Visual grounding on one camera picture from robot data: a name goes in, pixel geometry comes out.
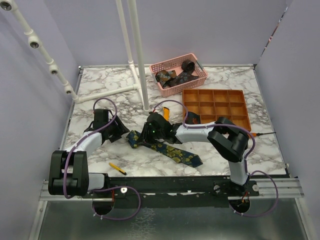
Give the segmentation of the blue yellow floral tie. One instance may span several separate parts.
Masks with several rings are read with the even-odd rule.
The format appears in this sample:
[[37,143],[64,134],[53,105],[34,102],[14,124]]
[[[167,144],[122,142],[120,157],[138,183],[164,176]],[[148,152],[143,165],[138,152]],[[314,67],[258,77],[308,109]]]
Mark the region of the blue yellow floral tie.
[[148,149],[151,149],[157,153],[160,153],[172,160],[174,160],[178,164],[184,164],[192,168],[199,167],[203,164],[201,158],[194,153],[167,145],[160,141],[155,141],[155,143],[138,143],[138,139],[140,137],[140,133],[135,130],[131,130],[128,135],[126,136],[126,139],[129,143],[129,145],[133,149],[137,149],[138,147],[146,147]]

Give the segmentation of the orange compartment tray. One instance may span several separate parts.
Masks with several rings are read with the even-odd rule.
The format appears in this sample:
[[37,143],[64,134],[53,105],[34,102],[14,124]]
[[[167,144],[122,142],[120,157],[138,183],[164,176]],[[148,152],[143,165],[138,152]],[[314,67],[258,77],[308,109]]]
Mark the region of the orange compartment tray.
[[182,102],[189,112],[200,115],[201,124],[226,117],[235,125],[252,130],[242,90],[185,89]]

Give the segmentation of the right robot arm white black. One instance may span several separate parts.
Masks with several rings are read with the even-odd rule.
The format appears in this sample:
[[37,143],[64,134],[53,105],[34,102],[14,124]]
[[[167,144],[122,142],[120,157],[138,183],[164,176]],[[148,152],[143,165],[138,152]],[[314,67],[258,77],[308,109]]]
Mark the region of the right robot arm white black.
[[245,151],[248,149],[250,132],[237,126],[226,117],[206,124],[173,123],[157,112],[152,112],[143,125],[140,142],[169,144],[189,142],[210,143],[228,161],[230,169],[230,191],[240,196],[248,189],[249,179]]

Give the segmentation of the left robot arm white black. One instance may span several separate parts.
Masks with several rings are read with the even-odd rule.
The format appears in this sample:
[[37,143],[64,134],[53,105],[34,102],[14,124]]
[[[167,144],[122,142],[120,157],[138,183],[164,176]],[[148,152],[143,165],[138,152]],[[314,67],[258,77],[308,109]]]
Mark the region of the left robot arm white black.
[[72,198],[94,191],[103,198],[110,193],[107,175],[89,172],[88,157],[105,141],[113,143],[121,139],[129,129],[109,109],[96,109],[93,113],[93,121],[76,143],[52,153],[48,180],[50,195]]

